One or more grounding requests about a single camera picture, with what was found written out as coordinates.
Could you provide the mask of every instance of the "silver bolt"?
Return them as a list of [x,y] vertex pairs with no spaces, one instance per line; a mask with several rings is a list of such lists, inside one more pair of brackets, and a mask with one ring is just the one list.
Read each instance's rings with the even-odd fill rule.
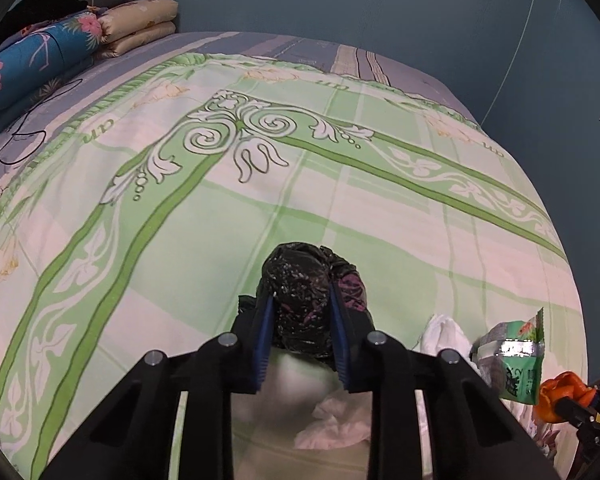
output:
[[379,330],[373,330],[366,335],[366,340],[375,346],[383,345],[386,343],[386,334]]
[[452,348],[445,348],[440,352],[440,358],[450,365],[457,365],[460,362],[460,354]]
[[225,332],[218,336],[218,342],[222,346],[233,346],[238,342],[238,336],[233,332]]
[[164,354],[159,350],[150,350],[149,352],[144,354],[144,362],[147,363],[149,366],[155,366],[157,364],[160,364],[163,357]]

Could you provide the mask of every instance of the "folded beige blanket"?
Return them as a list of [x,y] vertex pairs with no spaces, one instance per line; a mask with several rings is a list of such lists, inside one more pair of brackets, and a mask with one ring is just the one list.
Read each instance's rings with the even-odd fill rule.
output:
[[178,13],[174,0],[136,0],[107,10],[98,18],[102,43],[112,43],[133,32],[170,22]]
[[176,26],[171,22],[158,23],[151,27],[132,32],[124,38],[113,41],[112,43],[104,44],[95,54],[96,59],[109,59],[111,57],[122,56],[125,52],[129,52],[134,48],[143,46],[152,41],[159,40],[176,31]]

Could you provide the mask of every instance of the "black plastic bag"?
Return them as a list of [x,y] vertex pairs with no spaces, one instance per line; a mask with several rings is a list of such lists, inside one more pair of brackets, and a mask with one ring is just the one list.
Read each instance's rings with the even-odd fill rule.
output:
[[[262,280],[276,300],[273,346],[334,368],[330,335],[330,282],[337,282],[347,308],[366,311],[366,292],[356,266],[327,247],[291,242],[276,247],[262,266]],[[241,296],[238,310],[254,306]]]

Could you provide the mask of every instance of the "snack packet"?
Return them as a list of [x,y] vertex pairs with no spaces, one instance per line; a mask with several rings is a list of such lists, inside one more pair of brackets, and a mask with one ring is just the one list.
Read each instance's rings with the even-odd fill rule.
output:
[[537,404],[544,358],[544,310],[530,321],[499,323],[481,337],[471,359],[501,399]]

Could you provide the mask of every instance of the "black cable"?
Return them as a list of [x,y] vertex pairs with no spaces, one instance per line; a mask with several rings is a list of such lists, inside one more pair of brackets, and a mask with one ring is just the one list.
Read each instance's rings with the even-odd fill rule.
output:
[[[34,107],[31,109],[31,110],[29,110],[27,113],[25,113],[25,114],[22,116],[22,121],[20,122],[20,125],[19,125],[19,126],[16,128],[16,130],[15,130],[15,131],[14,131],[12,134],[10,134],[10,135],[11,135],[10,139],[9,139],[9,140],[7,140],[7,142],[5,142],[5,143],[4,143],[4,146],[0,148],[0,152],[1,152],[1,151],[2,151],[4,148],[6,148],[6,147],[9,145],[9,143],[10,143],[12,140],[14,140],[16,137],[30,137],[30,136],[34,136],[34,135],[37,135],[37,134],[43,134],[43,137],[42,137],[42,139],[40,140],[40,142],[38,143],[38,145],[37,145],[37,146],[36,146],[36,147],[35,147],[33,150],[31,150],[29,153],[27,153],[27,155],[21,156],[21,157],[20,157],[19,159],[17,159],[17,160],[13,160],[13,161],[9,162],[9,161],[6,161],[6,160],[2,160],[2,159],[0,158],[0,163],[1,163],[2,165],[4,165],[4,166],[15,166],[16,164],[19,164],[19,163],[23,162],[24,160],[27,160],[27,159],[28,159],[28,158],[29,158],[31,155],[33,155],[33,154],[34,154],[34,153],[35,153],[37,150],[39,150],[39,149],[40,149],[40,147],[42,147],[42,146],[44,145],[44,143],[45,143],[45,141],[46,141],[46,130],[36,130],[35,132],[27,132],[27,133],[25,133],[25,134],[24,134],[24,133],[21,133],[21,132],[20,132],[20,130],[21,130],[21,129],[22,129],[22,127],[24,126],[24,124],[25,124],[25,122],[27,121],[27,119],[29,119],[29,116],[30,116],[30,115],[31,115],[31,114],[32,114],[32,113],[33,113],[33,112],[34,112],[34,111],[35,111],[35,110],[36,110],[36,109],[37,109],[39,106],[42,106],[43,104],[46,104],[46,103],[48,103],[49,101],[52,101],[53,99],[55,99],[55,98],[57,98],[57,97],[63,96],[64,94],[66,94],[67,92],[70,92],[71,90],[74,90],[74,89],[75,89],[75,88],[77,88],[77,87],[80,85],[80,83],[82,83],[82,82],[83,82],[83,79],[82,79],[82,78],[79,78],[79,79],[76,79],[76,80],[73,80],[73,81],[69,81],[68,83],[65,83],[65,84],[63,84],[63,85],[62,85],[62,86],[61,86],[61,87],[60,87],[58,90],[60,90],[60,89],[64,88],[65,86],[68,86],[68,85],[72,85],[72,86],[71,86],[71,88],[68,88],[68,89],[64,90],[63,92],[54,93],[54,94],[53,94],[51,97],[49,97],[49,98],[47,98],[47,99],[44,99],[43,101],[40,101],[40,102],[39,102],[38,104],[36,104],[36,105],[35,105],[35,106],[34,106]],[[16,120],[13,122],[13,124],[10,126],[10,128],[11,128],[11,127],[13,127],[13,125],[14,125],[14,124],[16,124],[16,123],[18,122],[18,120],[20,120],[20,119],[16,119]]]

